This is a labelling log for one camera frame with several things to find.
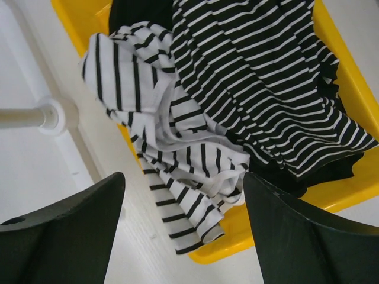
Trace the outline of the plain black garment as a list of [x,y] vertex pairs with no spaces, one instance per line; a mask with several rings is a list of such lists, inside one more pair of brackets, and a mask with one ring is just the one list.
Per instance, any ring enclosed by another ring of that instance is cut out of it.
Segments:
[[[116,32],[122,26],[131,26],[142,21],[158,24],[171,31],[172,3],[172,1],[148,0],[113,1],[108,20],[109,33]],[[362,153],[355,154],[330,162],[301,181],[296,181],[288,172],[284,169],[279,169],[273,162],[266,166],[260,166],[254,161],[250,161],[249,171],[283,191],[300,198],[311,186],[353,177],[353,165],[363,156]]]

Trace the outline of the white clothes rack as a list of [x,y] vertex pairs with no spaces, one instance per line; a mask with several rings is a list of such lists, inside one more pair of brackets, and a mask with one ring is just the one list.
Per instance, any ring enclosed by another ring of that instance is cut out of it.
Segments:
[[101,175],[78,130],[79,110],[59,91],[30,26],[14,1],[1,1],[1,37],[36,100],[32,108],[1,109],[1,128],[34,127],[53,137],[78,189],[99,182]]

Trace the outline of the black white-striped tank top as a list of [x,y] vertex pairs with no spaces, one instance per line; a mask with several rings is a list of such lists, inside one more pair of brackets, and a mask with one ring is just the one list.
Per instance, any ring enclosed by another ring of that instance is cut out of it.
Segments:
[[313,1],[174,1],[185,91],[259,164],[297,179],[377,147],[337,108],[339,61],[314,33]]

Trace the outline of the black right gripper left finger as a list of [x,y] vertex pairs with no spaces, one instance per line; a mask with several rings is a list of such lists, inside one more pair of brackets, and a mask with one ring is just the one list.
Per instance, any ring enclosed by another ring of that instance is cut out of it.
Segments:
[[104,283],[125,193],[116,172],[1,224],[1,283]]

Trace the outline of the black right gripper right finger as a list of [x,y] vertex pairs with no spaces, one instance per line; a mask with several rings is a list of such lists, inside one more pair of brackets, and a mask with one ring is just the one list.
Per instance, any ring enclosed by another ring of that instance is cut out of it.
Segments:
[[378,283],[378,227],[329,213],[254,173],[243,179],[265,283]]

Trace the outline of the yellow plastic bin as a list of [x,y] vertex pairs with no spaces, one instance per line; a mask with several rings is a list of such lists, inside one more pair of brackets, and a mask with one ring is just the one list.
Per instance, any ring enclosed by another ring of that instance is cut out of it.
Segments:
[[[63,24],[76,51],[83,56],[88,41],[95,33],[108,32],[110,1],[52,1],[52,6]],[[347,114],[378,137],[378,104],[371,89],[351,56],[322,1],[314,3],[316,35],[337,56],[336,83]],[[354,176],[309,188],[302,199],[316,207],[335,213],[378,195],[378,148],[367,151],[353,166]],[[246,250],[254,245],[248,212],[245,205],[228,210],[221,221],[225,235],[189,254],[199,264],[214,263]]]

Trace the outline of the white black-striped tank top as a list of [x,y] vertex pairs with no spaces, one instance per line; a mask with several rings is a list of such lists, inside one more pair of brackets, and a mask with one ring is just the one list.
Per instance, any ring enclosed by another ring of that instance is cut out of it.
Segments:
[[171,33],[149,22],[93,34],[81,61],[88,89],[124,127],[177,254],[220,238],[244,203],[249,156],[183,89]]

